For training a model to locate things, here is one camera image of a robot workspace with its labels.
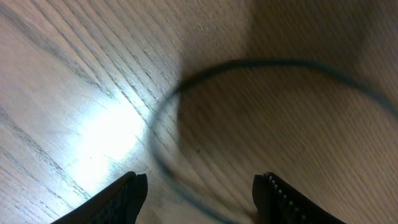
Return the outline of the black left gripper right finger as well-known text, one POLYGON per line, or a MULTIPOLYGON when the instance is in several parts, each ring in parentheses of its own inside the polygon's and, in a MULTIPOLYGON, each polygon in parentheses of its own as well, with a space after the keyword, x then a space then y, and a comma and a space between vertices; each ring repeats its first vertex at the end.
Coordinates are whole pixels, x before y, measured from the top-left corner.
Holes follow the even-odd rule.
POLYGON ((261 223, 344 224, 273 172, 254 176, 252 198, 261 223))

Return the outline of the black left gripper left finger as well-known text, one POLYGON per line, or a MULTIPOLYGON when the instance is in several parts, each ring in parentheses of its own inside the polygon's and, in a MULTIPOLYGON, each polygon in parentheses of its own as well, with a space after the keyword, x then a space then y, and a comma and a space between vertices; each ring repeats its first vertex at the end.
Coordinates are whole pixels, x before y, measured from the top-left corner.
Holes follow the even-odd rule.
POLYGON ((147 175, 129 171, 55 223, 135 224, 147 193, 147 175))

